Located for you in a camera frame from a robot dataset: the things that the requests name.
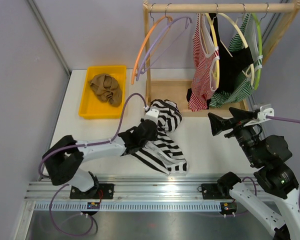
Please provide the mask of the orange hanger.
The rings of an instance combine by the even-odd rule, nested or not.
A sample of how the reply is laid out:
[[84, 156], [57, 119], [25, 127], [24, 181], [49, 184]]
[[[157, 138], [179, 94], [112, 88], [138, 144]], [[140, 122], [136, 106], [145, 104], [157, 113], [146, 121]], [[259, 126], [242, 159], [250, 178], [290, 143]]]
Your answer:
[[[135, 83], [135, 81], [138, 81], [139, 80], [139, 77], [138, 77], [138, 74], [140, 73], [140, 70], [138, 70], [139, 68], [139, 61], [140, 61], [140, 58], [142, 56], [142, 52], [143, 50], [145, 49], [145, 53], [148, 52], [149, 50], [149, 44], [150, 44], [150, 36], [151, 34], [153, 33], [153, 31], [155, 30], [155, 28], [159, 25], [159, 23], [164, 20], [165, 18], [167, 18], [167, 23], [171, 23], [173, 21], [173, 18], [171, 16], [162, 16], [161, 18], [159, 18], [156, 22], [154, 22], [154, 18], [152, 19], [153, 20], [153, 23], [152, 23], [152, 27], [149, 29], [149, 14], [151, 16], [151, 10], [152, 10], [152, 7], [153, 5], [155, 5], [156, 3], [153, 3], [151, 6], [150, 6], [150, 10], [148, 11], [148, 6], [149, 6], [149, 3], [147, 0], [144, 0], [143, 1], [143, 4], [142, 4], [142, 9], [143, 9], [143, 23], [144, 23], [144, 40], [143, 40], [143, 43], [141, 44], [141, 47], [139, 49], [139, 52], [138, 52], [138, 55], [136, 57], [136, 60], [135, 60], [135, 63], [134, 63], [134, 67], [133, 67], [133, 70], [132, 70], [132, 75], [131, 75], [131, 84], [133, 85]], [[171, 27], [169, 27], [169, 29], [165, 32], [165, 34], [161, 37], [161, 40], [160, 42], [157, 44], [157, 46], [155, 47], [155, 49], [153, 50], [154, 52], [157, 50], [157, 48], [159, 47], [159, 45], [162, 43], [163, 39], [165, 38], [165, 36], [167, 35], [167, 33], [169, 32]], [[141, 66], [148, 66], [149, 68], [147, 68], [147, 74], [151, 74], [150, 73], [150, 58], [152, 57], [154, 53], [151, 53], [149, 55], [149, 57], [146, 57], [146, 61], [145, 63], [142, 63]]]

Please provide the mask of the purple hanger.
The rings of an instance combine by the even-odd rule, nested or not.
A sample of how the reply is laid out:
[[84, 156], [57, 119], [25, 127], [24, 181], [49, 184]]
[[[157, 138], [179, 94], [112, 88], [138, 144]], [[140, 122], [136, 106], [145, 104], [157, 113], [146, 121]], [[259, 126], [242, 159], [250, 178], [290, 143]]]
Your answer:
[[147, 70], [148, 70], [148, 68], [149, 68], [149, 66], [150, 66], [150, 68], [151, 68], [151, 66], [152, 66], [152, 64], [150, 63], [149, 65], [147, 65], [147, 66], [142, 66], [141, 64], [144, 64], [145, 63], [145, 61], [146, 61], [146, 59], [145, 58], [147, 58], [147, 57], [149, 57], [149, 55], [150, 54], [152, 54], [152, 53], [155, 53], [156, 51], [154, 51], [155, 50], [155, 48], [156, 48], [156, 46], [158, 45], [158, 43], [160, 42], [160, 40], [162, 39], [162, 37], [164, 36], [164, 34], [166, 33], [166, 31], [169, 29], [169, 31], [170, 31], [170, 29], [172, 28], [172, 26], [176, 23], [176, 22], [178, 22], [178, 21], [180, 21], [180, 20], [185, 20], [185, 25], [184, 25], [184, 30], [175, 38], [175, 40], [173, 40], [172, 41], [172, 43], [157, 57], [157, 59], [156, 60], [154, 60], [153, 62], [155, 63], [160, 57], [161, 57], [161, 55], [163, 55], [163, 53], [190, 27], [190, 25], [193, 23], [193, 20], [192, 20], [192, 18], [190, 17], [190, 16], [180, 16], [180, 17], [177, 17], [177, 18], [173, 18], [172, 16], [172, 18], [173, 18], [173, 21], [172, 22], [170, 22], [170, 23], [168, 23], [168, 19], [167, 19], [167, 17], [168, 17], [168, 15], [167, 15], [167, 12], [165, 11], [164, 12], [164, 15], [163, 16], [165, 16], [166, 18], [165, 19], [163, 19], [162, 21], [164, 21], [164, 20], [166, 20], [166, 25], [163, 27], [163, 29], [160, 31], [160, 33], [157, 35], [157, 37], [156, 37], [156, 39], [153, 41], [153, 43], [152, 43], [152, 45], [149, 47], [149, 49], [148, 49], [148, 51], [147, 51], [147, 53], [146, 53], [146, 50], [144, 49], [143, 51], [142, 51], [142, 54], [141, 54], [141, 57], [140, 57], [140, 60], [139, 60], [139, 63], [138, 63], [138, 70], [140, 71], [140, 73], [138, 73], [137, 74], [137, 76], [140, 78], [140, 75], [143, 75], [143, 74], [145, 74], [146, 72], [147, 72]]

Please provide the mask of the black white striped tank top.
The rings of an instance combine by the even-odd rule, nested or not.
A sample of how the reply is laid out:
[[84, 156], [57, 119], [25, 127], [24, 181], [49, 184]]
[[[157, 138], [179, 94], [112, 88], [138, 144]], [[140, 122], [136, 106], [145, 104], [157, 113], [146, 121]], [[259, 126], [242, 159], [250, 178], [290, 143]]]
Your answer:
[[178, 105], [168, 99], [155, 99], [151, 107], [159, 110], [157, 137], [132, 156], [149, 168], [168, 175], [186, 175], [187, 160], [178, 144], [169, 137], [182, 122]]

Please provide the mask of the tan tank top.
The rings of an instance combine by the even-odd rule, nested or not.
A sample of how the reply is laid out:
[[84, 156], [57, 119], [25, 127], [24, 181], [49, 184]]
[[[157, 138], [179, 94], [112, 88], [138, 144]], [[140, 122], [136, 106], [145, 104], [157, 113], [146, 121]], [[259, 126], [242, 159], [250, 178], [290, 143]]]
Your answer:
[[109, 74], [95, 75], [89, 82], [89, 87], [96, 98], [112, 107], [119, 107], [122, 103], [123, 92], [119, 82]]

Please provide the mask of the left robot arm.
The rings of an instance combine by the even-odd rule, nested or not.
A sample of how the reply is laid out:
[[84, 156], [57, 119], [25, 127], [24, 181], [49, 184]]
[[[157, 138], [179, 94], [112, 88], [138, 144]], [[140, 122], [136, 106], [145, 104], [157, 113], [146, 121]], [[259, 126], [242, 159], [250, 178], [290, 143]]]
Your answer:
[[71, 199], [93, 199], [101, 194], [98, 178], [90, 171], [80, 169], [82, 163], [106, 157], [132, 155], [157, 137], [158, 121], [141, 120], [114, 139], [100, 142], [79, 142], [72, 135], [66, 135], [42, 156], [54, 186], [69, 185], [78, 196]]

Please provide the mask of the red white striped tank top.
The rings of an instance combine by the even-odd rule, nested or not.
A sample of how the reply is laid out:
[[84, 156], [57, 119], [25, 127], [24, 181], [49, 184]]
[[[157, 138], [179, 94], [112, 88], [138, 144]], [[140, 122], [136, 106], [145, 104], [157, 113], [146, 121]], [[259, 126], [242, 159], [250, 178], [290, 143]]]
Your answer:
[[210, 25], [204, 13], [196, 15], [196, 27], [192, 42], [195, 73], [191, 83], [188, 108], [193, 112], [198, 112], [208, 109], [208, 101], [217, 90], [212, 76], [215, 62], [214, 44]]

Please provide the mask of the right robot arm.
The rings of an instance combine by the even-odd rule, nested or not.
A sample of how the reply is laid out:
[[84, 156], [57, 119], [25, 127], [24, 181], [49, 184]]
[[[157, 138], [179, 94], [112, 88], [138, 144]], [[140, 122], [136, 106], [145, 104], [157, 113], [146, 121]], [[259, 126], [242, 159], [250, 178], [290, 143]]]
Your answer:
[[276, 117], [271, 105], [261, 105], [253, 111], [229, 108], [231, 118], [212, 112], [208, 118], [213, 136], [227, 131], [226, 138], [234, 137], [254, 172], [258, 185], [270, 195], [280, 213], [276, 213], [250, 192], [235, 173], [228, 172], [217, 180], [217, 193], [243, 205], [268, 231], [274, 240], [300, 240], [300, 185], [286, 165], [293, 154], [283, 136], [270, 135], [260, 139], [261, 124], [269, 120], [300, 124], [300, 120]]

